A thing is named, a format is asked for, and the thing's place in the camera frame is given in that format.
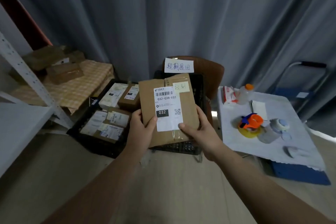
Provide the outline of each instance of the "floor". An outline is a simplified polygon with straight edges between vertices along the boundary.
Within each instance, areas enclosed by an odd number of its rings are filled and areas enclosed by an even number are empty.
[[[312,138],[332,185],[272,179],[336,220],[336,144]],[[149,153],[148,160],[139,166],[111,224],[255,223],[213,162],[203,158],[197,163],[191,155],[160,151]],[[40,223],[111,161],[68,136],[36,136],[0,179],[1,223]],[[261,168],[252,156],[246,161]]]

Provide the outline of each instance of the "curtain fold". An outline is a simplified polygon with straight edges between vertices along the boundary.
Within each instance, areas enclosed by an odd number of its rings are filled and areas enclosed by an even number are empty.
[[[215,61],[225,67],[222,85],[252,82],[261,92],[294,61],[327,63],[330,74],[335,69],[334,0],[20,2],[53,44],[113,63],[122,79],[152,78],[163,59],[173,55]],[[319,110],[334,95],[329,79],[301,110],[301,119],[317,116],[318,122],[325,113]]]

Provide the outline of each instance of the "white tablecloth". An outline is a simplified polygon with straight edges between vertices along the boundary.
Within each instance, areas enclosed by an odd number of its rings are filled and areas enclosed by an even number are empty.
[[[264,102],[266,105],[268,119],[285,119],[289,125],[291,141],[284,141],[278,138],[270,144],[265,144],[255,138],[246,138],[237,129],[237,122],[241,116],[246,116],[252,112],[251,105],[235,105],[225,107],[223,105],[222,88],[218,88],[218,119],[220,120],[223,142],[234,151],[252,154],[258,157],[270,159],[275,162],[300,164],[314,169],[325,170],[324,161],[306,131],[301,120],[297,116],[292,105],[287,98],[254,92],[252,99]],[[308,157],[292,158],[284,151],[285,146],[296,146],[309,153]]]

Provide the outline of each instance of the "white table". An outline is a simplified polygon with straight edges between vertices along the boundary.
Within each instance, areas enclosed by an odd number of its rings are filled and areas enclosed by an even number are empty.
[[[289,125],[290,141],[278,138],[270,144],[265,144],[255,138],[246,138],[237,129],[237,120],[252,112],[251,105],[235,105],[225,107],[223,105],[222,88],[218,88],[218,120],[220,121],[223,142],[234,151],[252,154],[275,162],[300,164],[314,169],[325,170],[325,164],[316,146],[311,140],[301,120],[297,116],[289,100],[282,96],[254,92],[252,99],[264,102],[268,119],[285,119]],[[284,151],[284,146],[295,146],[306,152],[309,157],[292,158]]]
[[[0,177],[52,114],[51,107],[0,103]]]

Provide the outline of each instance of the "qr code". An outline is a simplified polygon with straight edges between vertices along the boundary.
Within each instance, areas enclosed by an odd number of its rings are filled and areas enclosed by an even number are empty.
[[[174,109],[174,111],[175,111],[175,115],[181,114],[181,109]]]

